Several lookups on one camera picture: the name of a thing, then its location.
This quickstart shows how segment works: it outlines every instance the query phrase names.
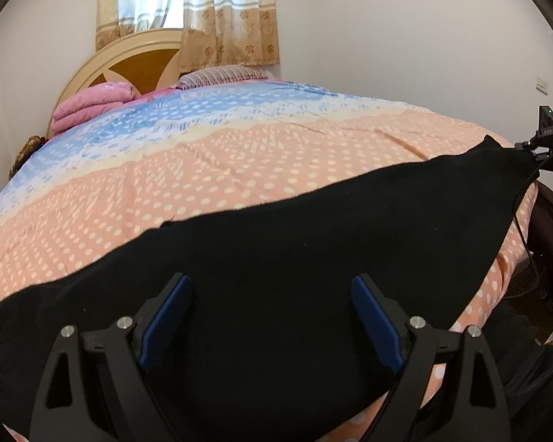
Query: metal screw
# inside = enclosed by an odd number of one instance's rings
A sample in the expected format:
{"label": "metal screw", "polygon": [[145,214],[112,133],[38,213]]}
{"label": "metal screw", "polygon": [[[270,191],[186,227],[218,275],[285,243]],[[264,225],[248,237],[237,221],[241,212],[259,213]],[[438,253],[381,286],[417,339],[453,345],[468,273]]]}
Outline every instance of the metal screw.
{"label": "metal screw", "polygon": [[426,326],[426,321],[420,316],[414,316],[410,319],[410,326],[414,329],[422,329]]}
{"label": "metal screw", "polygon": [[75,330],[76,329],[74,329],[74,326],[66,326],[61,330],[60,334],[62,335],[62,337],[68,338],[72,336]]}
{"label": "metal screw", "polygon": [[467,327],[467,332],[471,337],[479,337],[481,336],[481,329],[479,329],[478,326],[469,326]]}
{"label": "metal screw", "polygon": [[132,325],[133,325],[133,319],[131,319],[129,316],[124,316],[116,322],[116,326],[119,329],[128,329]]}

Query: pillow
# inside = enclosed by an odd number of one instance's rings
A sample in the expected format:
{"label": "pillow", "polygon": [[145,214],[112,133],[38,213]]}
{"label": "pillow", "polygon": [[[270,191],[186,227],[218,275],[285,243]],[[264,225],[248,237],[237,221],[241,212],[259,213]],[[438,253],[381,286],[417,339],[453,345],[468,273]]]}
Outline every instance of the pillow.
{"label": "pillow", "polygon": [[69,128],[78,126],[79,124],[86,123],[91,119],[100,116],[107,111],[117,109],[123,105],[121,101],[115,101],[113,103],[106,103],[103,105],[94,105],[87,108],[78,109],[74,113],[64,116],[60,119],[54,119],[51,122],[51,131],[53,133],[61,133]]}
{"label": "pillow", "polygon": [[73,97],[62,101],[53,112],[53,119],[58,120],[80,109],[108,103],[127,103],[140,96],[139,91],[123,81],[107,82],[78,91]]}
{"label": "pillow", "polygon": [[179,90],[192,90],[193,88],[211,87],[223,83],[235,83],[249,79],[268,79],[259,69],[242,66],[240,64],[227,64],[204,68],[180,76],[173,88]]}

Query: pink blanket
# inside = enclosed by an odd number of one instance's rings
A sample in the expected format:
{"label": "pink blanket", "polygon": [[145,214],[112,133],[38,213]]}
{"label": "pink blanket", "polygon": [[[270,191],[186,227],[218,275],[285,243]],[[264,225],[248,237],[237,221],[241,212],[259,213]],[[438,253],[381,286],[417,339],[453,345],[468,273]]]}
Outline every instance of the pink blanket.
{"label": "pink blanket", "polygon": [[113,103],[88,106],[87,108],[78,109],[77,111],[62,117],[61,119],[54,119],[51,122],[51,131],[55,134],[59,134],[69,128],[86,123],[87,121],[90,121],[91,119],[100,116],[107,111],[117,109],[123,104],[124,103],[121,101],[115,101]]}
{"label": "pink blanket", "polygon": [[140,96],[139,92],[131,83],[100,83],[99,85],[79,91],[73,97],[60,103],[53,112],[53,119],[61,119],[89,106],[106,105],[116,102],[127,103],[138,96]]}

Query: wall socket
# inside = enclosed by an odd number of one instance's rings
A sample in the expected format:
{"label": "wall socket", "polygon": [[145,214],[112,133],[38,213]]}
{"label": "wall socket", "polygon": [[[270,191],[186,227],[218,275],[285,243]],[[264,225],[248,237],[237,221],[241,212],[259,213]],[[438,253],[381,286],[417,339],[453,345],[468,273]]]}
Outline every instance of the wall socket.
{"label": "wall socket", "polygon": [[543,78],[537,77],[537,91],[540,91],[545,96],[549,95],[549,83],[547,83]]}

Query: cable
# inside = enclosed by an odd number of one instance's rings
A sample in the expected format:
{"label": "cable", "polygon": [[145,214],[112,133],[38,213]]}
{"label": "cable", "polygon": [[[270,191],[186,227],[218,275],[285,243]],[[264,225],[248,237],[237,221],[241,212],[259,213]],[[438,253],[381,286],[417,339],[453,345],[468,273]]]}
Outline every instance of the cable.
{"label": "cable", "polygon": [[[530,183],[532,183],[533,180],[535,180],[537,178],[537,172],[539,172],[541,170],[541,168],[547,164],[547,162],[550,162],[553,160],[553,154],[550,155],[547,159],[545,159],[544,161],[542,161],[538,166],[537,166],[537,169],[535,169],[535,171],[532,172],[532,174],[530,175],[530,177],[528,179],[526,179],[526,181],[524,181],[523,185],[522,185],[522,189],[524,189],[526,186],[528,186]],[[516,295],[512,295],[512,296],[504,296],[502,299],[505,300],[505,301],[511,301],[513,299],[519,299],[519,298],[523,298],[529,294],[531,294],[532,291],[535,291],[539,284],[540,284],[540,279],[541,279],[541,275],[538,273],[538,269],[537,269],[537,265],[535,264],[535,261],[534,259],[532,258],[532,254],[530,252],[530,249],[528,248],[528,243],[526,242],[526,239],[524,239],[524,234],[522,232],[522,228],[520,228],[520,222],[518,221],[518,216],[516,214],[516,208],[514,208],[514,223],[516,224],[516,228],[518,230],[518,234],[520,234],[520,239],[522,240],[522,245],[524,246],[524,250],[526,251],[526,255],[528,256],[529,260],[530,260],[530,263],[532,265],[532,268],[534,270],[534,273],[535,273],[535,276],[536,276],[536,281],[535,283],[531,286],[531,288],[529,289],[526,289],[526,291],[520,293],[520,294],[516,294]]]}
{"label": "cable", "polygon": [[514,223],[516,224],[516,228],[518,229],[518,234],[520,234],[520,239],[522,240],[522,245],[524,246],[524,250],[526,251],[526,255],[528,256],[530,263],[532,265],[532,268],[534,270],[536,280],[535,283],[531,286],[531,288],[526,289],[526,291],[512,295],[512,296],[504,296],[502,299],[505,301],[511,301],[513,299],[519,299],[523,298],[529,294],[531,294],[532,291],[535,291],[535,289],[538,288],[538,285],[540,284],[541,275],[538,273],[537,265],[535,264],[534,259],[532,258],[532,254],[530,252],[530,249],[528,248],[528,243],[524,239],[524,233],[522,232],[522,228],[520,228],[520,222],[518,221],[518,216],[514,214]]}

